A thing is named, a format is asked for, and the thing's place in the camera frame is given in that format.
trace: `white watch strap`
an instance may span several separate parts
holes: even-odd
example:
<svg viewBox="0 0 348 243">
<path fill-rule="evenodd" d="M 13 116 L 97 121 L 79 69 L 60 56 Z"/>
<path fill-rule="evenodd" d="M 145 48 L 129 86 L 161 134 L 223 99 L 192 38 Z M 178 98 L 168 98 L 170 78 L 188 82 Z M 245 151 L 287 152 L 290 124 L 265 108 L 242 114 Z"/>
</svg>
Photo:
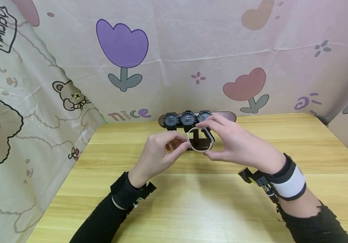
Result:
<svg viewBox="0 0 348 243">
<path fill-rule="evenodd" d="M 206 128 L 198 128 L 198 127 L 194 127 L 194 128 L 192 128 L 192 129 L 190 129 L 190 130 L 186 133 L 186 140 L 187 140 L 189 143 L 190 143 L 189 133 L 190 133 L 191 131 L 193 131 L 193 130 L 196 130 L 196 129 L 199 129 L 199 130 L 204 129 L 204 130 L 206 130 Z M 211 148 L 212 148 L 212 145 L 213 145 L 213 140 L 210 142 L 209 148 L 208 148 L 207 150 L 204 150 L 204 151 L 197 150 L 197 149 L 195 149 L 195 148 L 192 146 L 191 143 L 190 143 L 190 148 L 193 149 L 194 151 L 198 152 L 198 153 L 204 153 L 204 152 L 208 151 L 209 149 L 211 149 Z"/>
</svg>

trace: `black wrist strap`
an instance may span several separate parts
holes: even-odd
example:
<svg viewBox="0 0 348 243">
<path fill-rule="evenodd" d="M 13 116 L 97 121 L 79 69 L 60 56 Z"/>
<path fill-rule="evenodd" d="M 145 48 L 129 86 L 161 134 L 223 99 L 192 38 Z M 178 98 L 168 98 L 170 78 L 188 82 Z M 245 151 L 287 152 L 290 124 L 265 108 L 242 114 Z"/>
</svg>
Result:
<svg viewBox="0 0 348 243">
<path fill-rule="evenodd" d="M 286 163 L 280 172 L 265 174 L 267 181 L 276 195 L 284 200 L 296 200 L 306 191 L 306 182 L 302 172 L 287 155 Z"/>
<path fill-rule="evenodd" d="M 146 199 L 156 187 L 150 182 L 137 189 L 128 180 L 128 172 L 124 172 L 111 186 L 113 201 L 127 210 L 131 207 L 136 208 L 141 199 Z"/>
</svg>

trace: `tabletop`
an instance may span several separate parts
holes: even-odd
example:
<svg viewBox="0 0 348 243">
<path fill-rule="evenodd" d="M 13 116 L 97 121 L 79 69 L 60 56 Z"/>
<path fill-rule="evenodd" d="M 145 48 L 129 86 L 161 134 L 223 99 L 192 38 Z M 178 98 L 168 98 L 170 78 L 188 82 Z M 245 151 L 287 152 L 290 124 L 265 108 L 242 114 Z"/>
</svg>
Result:
<svg viewBox="0 0 348 243">
<path fill-rule="evenodd" d="M 236 122 L 291 156 L 310 190 L 348 232 L 348 149 L 325 125 L 303 113 Z M 69 242 L 110 185 L 137 161 L 147 137 L 163 131 L 156 121 L 98 128 L 28 242 Z M 212 150 L 222 149 L 214 137 Z M 264 191 L 238 176 L 242 168 L 185 152 L 151 179 L 156 191 L 128 215 L 113 242 L 293 242 Z"/>
</svg>

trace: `purple tulip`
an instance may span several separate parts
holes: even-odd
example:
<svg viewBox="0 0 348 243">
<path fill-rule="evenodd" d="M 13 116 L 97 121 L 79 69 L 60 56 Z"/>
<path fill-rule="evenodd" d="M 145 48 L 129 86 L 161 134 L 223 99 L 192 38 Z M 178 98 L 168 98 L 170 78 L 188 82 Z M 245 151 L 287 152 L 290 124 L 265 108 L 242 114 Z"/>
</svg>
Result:
<svg viewBox="0 0 348 243">
<path fill-rule="evenodd" d="M 97 37 L 107 58 L 121 68 L 138 66 L 146 57 L 148 38 L 144 31 L 131 31 L 127 25 L 118 23 L 112 27 L 106 20 L 96 24 Z"/>
</svg>

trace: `cartoon bear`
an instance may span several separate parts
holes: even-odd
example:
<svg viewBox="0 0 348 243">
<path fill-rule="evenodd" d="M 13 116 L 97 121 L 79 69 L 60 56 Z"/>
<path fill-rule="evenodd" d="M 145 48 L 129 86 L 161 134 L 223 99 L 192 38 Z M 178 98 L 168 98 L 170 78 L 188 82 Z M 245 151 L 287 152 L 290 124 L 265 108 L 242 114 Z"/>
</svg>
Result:
<svg viewBox="0 0 348 243">
<path fill-rule="evenodd" d="M 82 106 L 84 106 L 84 104 L 90 103 L 88 98 L 81 93 L 81 90 L 74 86 L 71 80 L 66 84 L 56 81 L 53 83 L 53 88 L 59 93 L 59 96 L 63 100 L 63 107 L 66 110 L 82 110 Z"/>
</svg>

